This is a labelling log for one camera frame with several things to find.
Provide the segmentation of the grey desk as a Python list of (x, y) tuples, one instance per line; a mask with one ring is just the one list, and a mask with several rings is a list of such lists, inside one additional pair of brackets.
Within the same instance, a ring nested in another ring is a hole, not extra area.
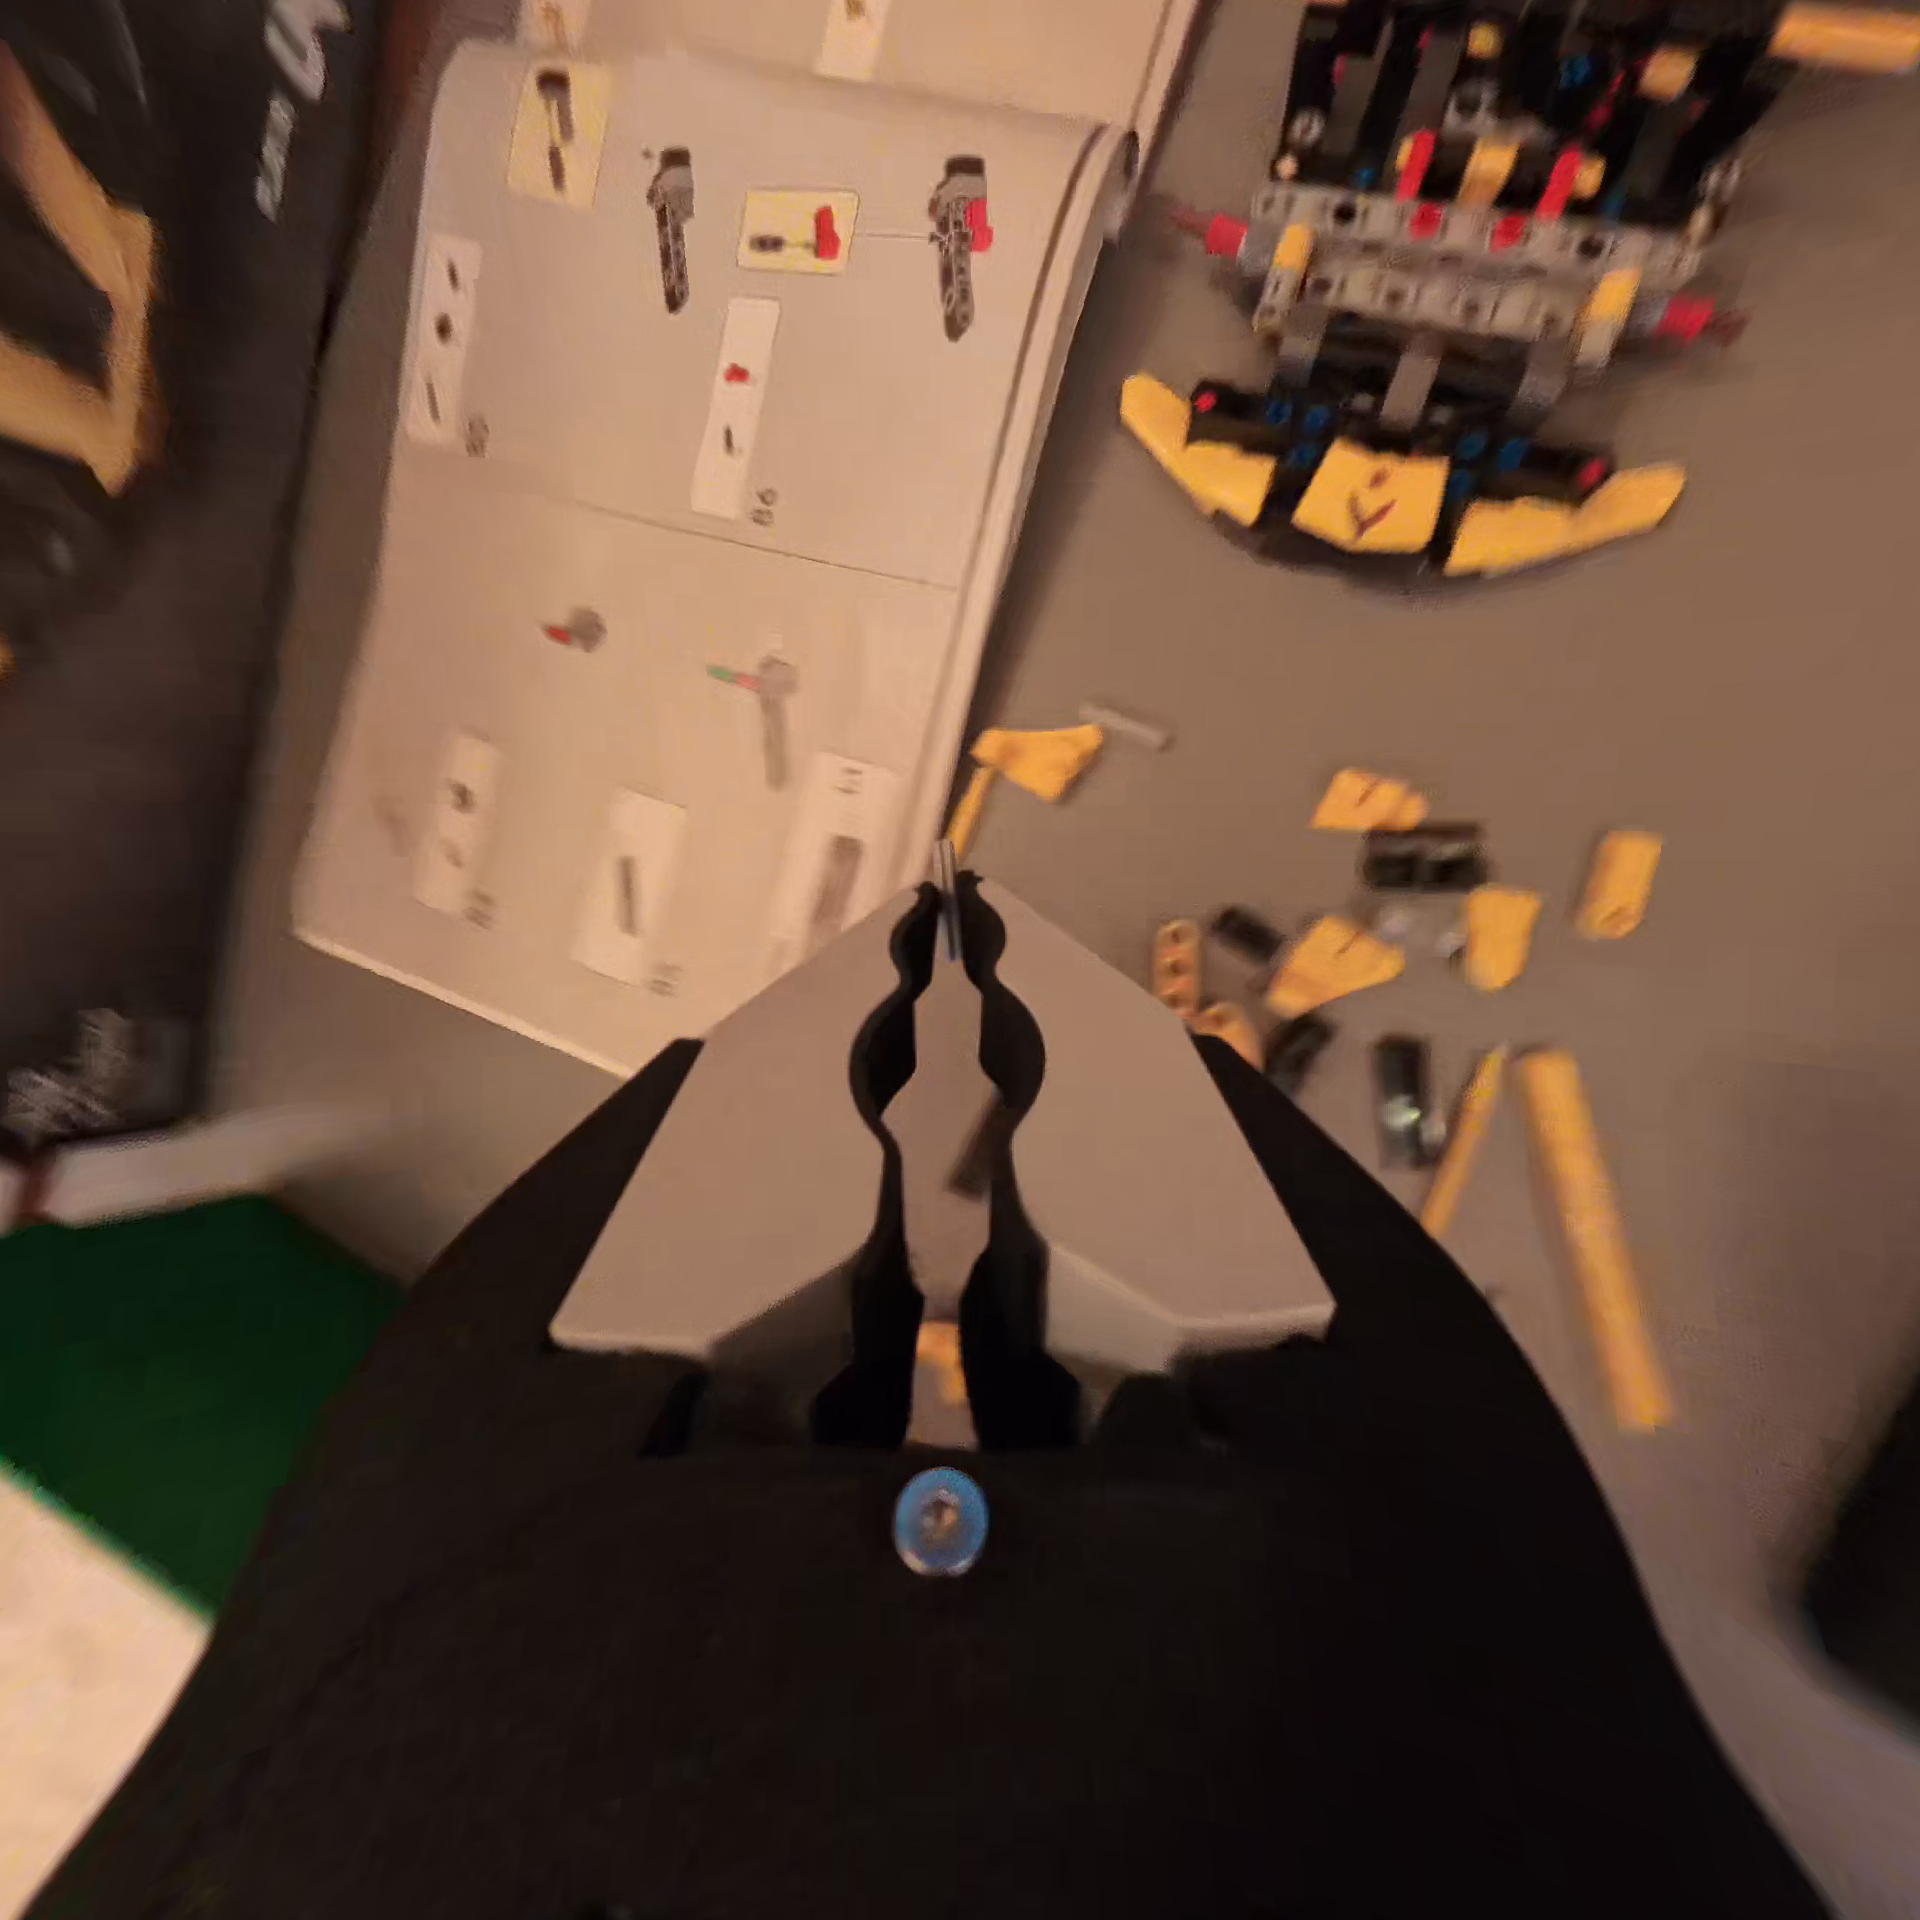
[(1915, 1916), (1915, 1742), (1808, 1644), (1803, 1563), (1915, 1372), (1915, 78), (1803, 76), (1721, 267), (1742, 341), (1620, 369), (1598, 438), (1680, 462), (1666, 526), (1558, 574), (1396, 597), (1233, 550), (1120, 431), (1120, 379), (1249, 379), (1258, 347), (1161, 219), (1088, 297), (980, 717), (1123, 741), (1072, 801), (993, 803), (977, 860), (1126, 969), (1176, 914), (1302, 921), (1366, 766), (1478, 821), (1542, 892), (1522, 982), (1416, 956), (1339, 1015), (1307, 1099), (1376, 1164), (1376, 1034), (1451, 1091), (1570, 1049), (1678, 1425), (1614, 1428), (1504, 1095), (1449, 1244), (1595, 1451), (1723, 1740), (1848, 1916)]

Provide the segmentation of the yellow piece with long rod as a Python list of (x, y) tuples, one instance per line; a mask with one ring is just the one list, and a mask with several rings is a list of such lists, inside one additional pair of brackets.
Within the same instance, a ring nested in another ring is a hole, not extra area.
[(1105, 741), (1099, 725), (980, 732), (969, 749), (972, 772), (946, 823), (951, 852), (963, 857), (969, 851), (994, 783), (1014, 783), (1054, 805), (1091, 767)]

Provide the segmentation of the toy car box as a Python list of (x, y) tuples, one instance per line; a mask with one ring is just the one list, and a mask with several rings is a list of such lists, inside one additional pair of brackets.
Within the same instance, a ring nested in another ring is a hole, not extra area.
[(387, 5), (3, 5), (6, 1166), (190, 1116)]

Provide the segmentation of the white papers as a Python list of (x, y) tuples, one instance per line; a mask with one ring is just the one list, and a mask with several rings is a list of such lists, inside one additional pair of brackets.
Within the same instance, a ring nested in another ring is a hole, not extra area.
[(3, 1477), (3, 1916), (123, 1783), (207, 1638), (199, 1612)]

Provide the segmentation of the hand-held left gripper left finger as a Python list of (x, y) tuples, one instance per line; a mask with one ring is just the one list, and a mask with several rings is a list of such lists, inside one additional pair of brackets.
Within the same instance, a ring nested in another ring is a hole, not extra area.
[(923, 892), (888, 899), (695, 1046), (556, 1310), (570, 1354), (695, 1361), (817, 1412), (911, 1403), (923, 1295), (889, 1108), (919, 1067)]

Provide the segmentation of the partly built yellow toy car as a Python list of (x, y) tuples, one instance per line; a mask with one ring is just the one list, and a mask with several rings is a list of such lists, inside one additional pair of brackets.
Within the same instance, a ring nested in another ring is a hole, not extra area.
[(1246, 215), (1176, 215), (1238, 277), (1268, 377), (1136, 372), (1120, 426), (1244, 550), (1372, 587), (1650, 535), (1684, 468), (1550, 423), (1625, 351), (1742, 332), (1708, 252), (1803, 68), (1912, 76), (1915, 11), (1306, 5)]

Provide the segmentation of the open instruction booklet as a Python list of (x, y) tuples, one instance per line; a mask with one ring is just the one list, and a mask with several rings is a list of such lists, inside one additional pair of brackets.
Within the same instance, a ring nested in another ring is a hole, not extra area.
[(427, 126), (312, 946), (607, 1071), (931, 860), (1198, 5), (520, 5)]

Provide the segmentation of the pile of loose building pieces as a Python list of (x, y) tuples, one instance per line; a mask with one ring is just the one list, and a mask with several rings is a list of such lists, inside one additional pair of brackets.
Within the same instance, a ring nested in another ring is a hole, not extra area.
[[(1353, 767), (1334, 777), (1313, 827), (1363, 836), (1361, 877), (1376, 895), (1458, 895), (1454, 954), (1479, 991), (1503, 991), (1520, 979), (1544, 901), (1483, 876), (1475, 827), (1439, 823), (1416, 788)], [(1643, 924), (1662, 851), (1662, 836), (1643, 829), (1614, 829), (1601, 838), (1575, 907), (1579, 938), (1620, 942)], [(1156, 930), (1145, 988), (1191, 1034), (1220, 1039), (1252, 1067), (1279, 1067), (1292, 1042), (1316, 1049), (1331, 1003), (1383, 988), (1407, 967), (1394, 933), (1366, 927), (1353, 917), (1322, 917), (1292, 942), (1251, 924), (1251, 939), (1252, 954), (1266, 957), (1266, 1031), (1258, 1031), (1233, 998), (1203, 1001), (1206, 938), (1191, 919), (1166, 921)], [(1447, 1234), (1473, 1178), (1508, 1058), (1508, 1046), (1490, 1049), (1457, 1105), (1422, 1210), (1433, 1236)], [(1519, 1076), (1616, 1422), (1625, 1431), (1658, 1431), (1671, 1420), (1671, 1391), (1650, 1343), (1586, 1085), (1572, 1054), (1559, 1046), (1520, 1055)]]

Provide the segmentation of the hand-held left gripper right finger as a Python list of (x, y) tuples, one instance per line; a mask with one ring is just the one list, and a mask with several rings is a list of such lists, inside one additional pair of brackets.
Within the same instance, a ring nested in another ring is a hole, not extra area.
[(994, 881), (961, 927), (1015, 1329), (1112, 1373), (1322, 1338), (1328, 1285), (1212, 1075), (1241, 1058)]

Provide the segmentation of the green storage bin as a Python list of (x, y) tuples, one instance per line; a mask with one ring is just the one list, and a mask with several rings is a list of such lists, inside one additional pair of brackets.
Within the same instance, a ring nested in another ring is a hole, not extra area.
[(402, 1299), (264, 1195), (15, 1233), (6, 1474), (211, 1621)]

